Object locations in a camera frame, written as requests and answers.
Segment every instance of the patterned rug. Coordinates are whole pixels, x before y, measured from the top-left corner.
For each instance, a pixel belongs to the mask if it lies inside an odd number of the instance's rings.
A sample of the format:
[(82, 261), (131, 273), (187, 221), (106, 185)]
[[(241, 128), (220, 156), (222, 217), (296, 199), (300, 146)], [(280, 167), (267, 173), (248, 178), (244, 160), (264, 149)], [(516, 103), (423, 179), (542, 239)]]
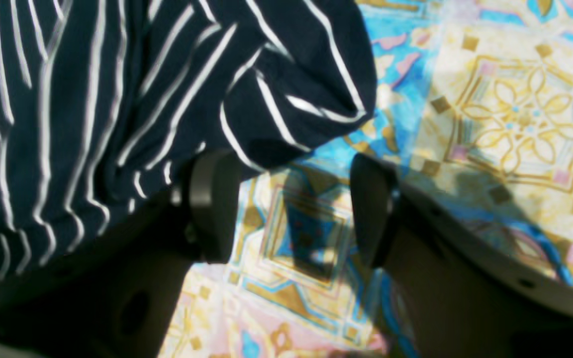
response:
[(378, 113), (243, 184), (229, 265), (185, 281), (161, 358), (412, 358), (391, 279), (360, 265), (348, 167), (397, 163), (480, 238), (573, 285), (573, 0), (358, 0)]

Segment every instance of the striped fabric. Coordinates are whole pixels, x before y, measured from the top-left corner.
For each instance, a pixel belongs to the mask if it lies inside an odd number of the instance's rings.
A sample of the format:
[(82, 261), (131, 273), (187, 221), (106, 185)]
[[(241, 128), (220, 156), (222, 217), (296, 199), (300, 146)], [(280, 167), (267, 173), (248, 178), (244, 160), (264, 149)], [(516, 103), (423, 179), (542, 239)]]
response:
[(352, 131), (375, 86), (352, 0), (0, 0), (0, 281), (205, 148), (262, 171)]

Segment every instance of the navy blue fabric with white stripes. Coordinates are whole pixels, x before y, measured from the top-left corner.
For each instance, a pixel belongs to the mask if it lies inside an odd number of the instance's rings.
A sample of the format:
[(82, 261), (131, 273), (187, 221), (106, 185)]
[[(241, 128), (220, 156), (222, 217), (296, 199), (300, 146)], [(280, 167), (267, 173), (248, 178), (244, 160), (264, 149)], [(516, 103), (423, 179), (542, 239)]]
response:
[(0, 0), (0, 281), (205, 148), (262, 171), (356, 129), (375, 86), (352, 0)]

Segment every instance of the striped shirt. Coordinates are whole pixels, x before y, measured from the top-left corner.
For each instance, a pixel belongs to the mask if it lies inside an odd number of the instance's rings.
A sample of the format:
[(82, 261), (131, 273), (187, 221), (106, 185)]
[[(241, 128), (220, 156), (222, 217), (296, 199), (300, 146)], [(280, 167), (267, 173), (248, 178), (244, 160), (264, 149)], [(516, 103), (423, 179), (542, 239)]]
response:
[(0, 281), (205, 148), (262, 171), (356, 129), (375, 86), (352, 0), (0, 0)]

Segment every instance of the black plastic object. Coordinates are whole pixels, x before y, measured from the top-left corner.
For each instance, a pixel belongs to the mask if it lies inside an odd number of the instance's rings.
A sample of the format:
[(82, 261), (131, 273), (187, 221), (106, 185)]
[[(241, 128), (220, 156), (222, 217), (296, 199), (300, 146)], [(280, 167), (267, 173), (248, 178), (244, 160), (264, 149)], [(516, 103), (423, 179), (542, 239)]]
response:
[(155, 358), (191, 265), (229, 260), (240, 173), (232, 152), (204, 152), (104, 237), (1, 283), (0, 343), (48, 358)]
[(573, 357), (573, 287), (475, 237), (391, 163), (358, 154), (350, 176), (360, 255), (395, 281), (423, 358)]

